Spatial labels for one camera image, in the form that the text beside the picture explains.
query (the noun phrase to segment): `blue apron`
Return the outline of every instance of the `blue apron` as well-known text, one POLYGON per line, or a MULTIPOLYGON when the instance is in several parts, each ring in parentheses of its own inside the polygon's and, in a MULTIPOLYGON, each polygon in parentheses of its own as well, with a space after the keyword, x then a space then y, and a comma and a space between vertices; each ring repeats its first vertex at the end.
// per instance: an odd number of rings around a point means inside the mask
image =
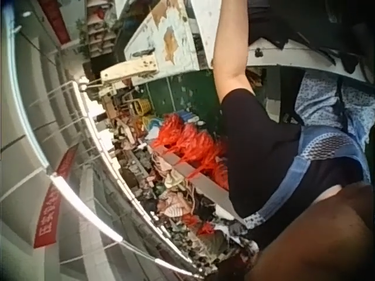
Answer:
POLYGON ((279 187, 256 213, 244 219, 248 229, 269 220, 292 196, 306 174, 311 161, 349 157, 358 161, 363 170, 363 181, 370 183, 367 159, 352 136, 330 126, 302 127, 298 155, 279 187))

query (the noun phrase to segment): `bare forearm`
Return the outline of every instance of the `bare forearm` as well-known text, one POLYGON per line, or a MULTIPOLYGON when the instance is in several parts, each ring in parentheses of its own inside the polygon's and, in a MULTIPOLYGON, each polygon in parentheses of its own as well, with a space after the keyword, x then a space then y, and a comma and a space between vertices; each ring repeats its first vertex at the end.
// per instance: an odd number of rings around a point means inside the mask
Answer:
POLYGON ((245 73, 248 56, 247 0, 221 0, 213 68, 218 76, 245 73))

